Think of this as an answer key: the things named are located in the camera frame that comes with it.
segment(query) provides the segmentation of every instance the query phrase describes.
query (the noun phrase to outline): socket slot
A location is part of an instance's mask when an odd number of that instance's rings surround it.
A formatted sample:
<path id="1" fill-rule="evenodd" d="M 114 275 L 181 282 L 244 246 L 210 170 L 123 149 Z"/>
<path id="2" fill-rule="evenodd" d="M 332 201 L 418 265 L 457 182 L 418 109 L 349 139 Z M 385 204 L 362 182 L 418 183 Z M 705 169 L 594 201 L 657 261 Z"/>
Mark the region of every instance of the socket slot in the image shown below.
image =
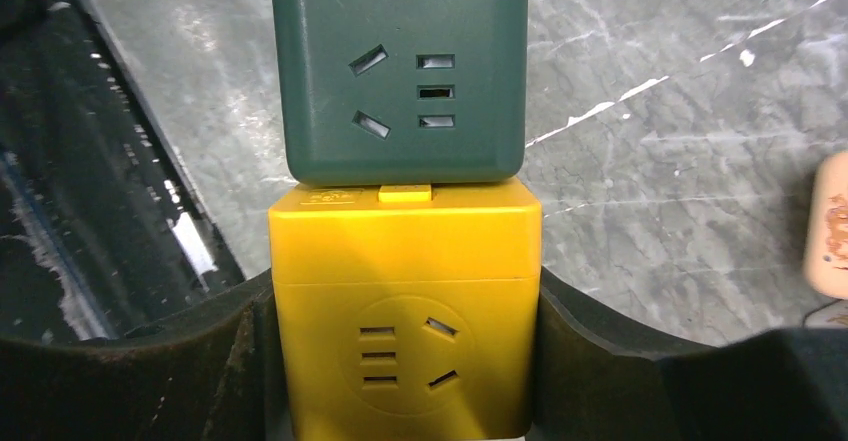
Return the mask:
<path id="1" fill-rule="evenodd" d="M 432 329 L 433 331 L 436 331 L 440 334 L 450 336 L 452 338 L 455 337 L 456 334 L 459 332 L 456 329 L 451 328 L 447 324 L 433 318 L 427 318 L 427 323 L 425 323 L 425 327 Z"/>
<path id="2" fill-rule="evenodd" d="M 422 128 L 453 128 L 456 121 L 453 115 L 448 116 L 419 116 L 418 126 Z"/>
<path id="3" fill-rule="evenodd" d="M 418 99 L 453 99 L 453 86 L 418 86 Z"/>
<path id="4" fill-rule="evenodd" d="M 453 69 L 456 58 L 452 54 L 420 54 L 418 69 Z"/>
<path id="5" fill-rule="evenodd" d="M 394 326 L 375 326 L 375 327 L 366 327 L 359 328 L 359 336 L 362 338 L 369 336 L 395 336 L 395 328 Z"/>
<path id="6" fill-rule="evenodd" d="M 350 69 L 353 70 L 354 76 L 359 76 L 388 58 L 389 53 L 386 52 L 381 44 L 350 63 Z"/>
<path id="7" fill-rule="evenodd" d="M 438 378 L 430 381 L 429 383 L 427 383 L 427 385 L 430 386 L 431 390 L 436 390 L 436 389 L 439 389 L 439 388 L 444 388 L 449 383 L 452 383 L 452 382 L 455 382 L 455 381 L 459 381 L 459 375 L 456 373 L 456 371 L 451 371 L 449 373 L 445 373 L 445 374 L 439 376 Z"/>
<path id="8" fill-rule="evenodd" d="M 365 376 L 362 383 L 364 388 L 396 388 L 397 376 Z"/>
<path id="9" fill-rule="evenodd" d="M 368 116 L 362 111 L 357 111 L 356 116 L 353 117 L 353 124 L 359 126 L 360 128 L 368 131 L 369 133 L 377 136 L 380 139 L 386 139 L 389 137 L 389 133 L 392 129 L 385 124 L 377 121 L 376 119 Z"/>
<path id="10" fill-rule="evenodd" d="M 362 364 L 395 364 L 397 353 L 362 353 Z"/>

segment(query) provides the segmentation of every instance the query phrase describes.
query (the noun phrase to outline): yellow cube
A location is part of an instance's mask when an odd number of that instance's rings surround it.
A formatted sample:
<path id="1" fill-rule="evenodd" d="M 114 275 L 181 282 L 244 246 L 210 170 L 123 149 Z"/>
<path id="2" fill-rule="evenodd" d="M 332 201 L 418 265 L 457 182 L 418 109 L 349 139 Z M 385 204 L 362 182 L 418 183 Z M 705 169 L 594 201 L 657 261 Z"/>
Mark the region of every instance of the yellow cube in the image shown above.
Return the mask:
<path id="1" fill-rule="evenodd" d="M 542 216 L 517 179 L 301 185 L 269 218 L 299 441 L 526 433 Z"/>

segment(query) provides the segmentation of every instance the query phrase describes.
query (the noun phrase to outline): green plastic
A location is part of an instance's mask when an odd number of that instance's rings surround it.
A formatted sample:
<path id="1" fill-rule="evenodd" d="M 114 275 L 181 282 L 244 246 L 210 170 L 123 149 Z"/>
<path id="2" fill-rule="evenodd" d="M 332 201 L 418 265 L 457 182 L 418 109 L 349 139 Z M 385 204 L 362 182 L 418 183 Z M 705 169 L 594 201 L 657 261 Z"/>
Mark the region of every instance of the green plastic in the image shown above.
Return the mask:
<path id="1" fill-rule="evenodd" d="M 299 181 L 488 182 L 519 171 L 527 0 L 273 1 Z M 419 56 L 447 66 L 445 55 L 452 68 L 421 68 Z"/>

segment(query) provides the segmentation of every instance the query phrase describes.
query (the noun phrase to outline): power adapter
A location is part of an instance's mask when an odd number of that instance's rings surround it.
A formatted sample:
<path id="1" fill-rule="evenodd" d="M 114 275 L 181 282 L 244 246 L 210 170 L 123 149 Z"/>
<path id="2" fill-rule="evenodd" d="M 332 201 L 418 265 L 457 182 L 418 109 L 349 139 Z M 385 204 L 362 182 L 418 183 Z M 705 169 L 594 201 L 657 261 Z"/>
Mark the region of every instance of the power adapter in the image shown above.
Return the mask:
<path id="1" fill-rule="evenodd" d="M 501 181 L 524 159 L 527 0 L 273 0 L 289 169 Z"/>
<path id="2" fill-rule="evenodd" d="M 542 209 L 516 178 L 299 185 L 269 217 L 296 439 L 528 431 Z"/>

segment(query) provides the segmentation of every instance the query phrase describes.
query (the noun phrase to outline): marble tabletop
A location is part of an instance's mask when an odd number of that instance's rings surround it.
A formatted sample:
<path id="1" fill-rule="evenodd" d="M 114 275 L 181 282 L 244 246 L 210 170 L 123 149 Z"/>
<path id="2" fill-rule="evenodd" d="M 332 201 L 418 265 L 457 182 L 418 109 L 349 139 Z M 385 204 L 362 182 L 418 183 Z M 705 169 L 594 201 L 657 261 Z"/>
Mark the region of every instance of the marble tabletop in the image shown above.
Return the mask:
<path id="1" fill-rule="evenodd" d="M 285 162 L 271 0 L 90 0 L 248 276 Z M 848 0 L 530 0 L 544 261 L 669 333 L 798 325 L 812 175 L 848 148 Z"/>

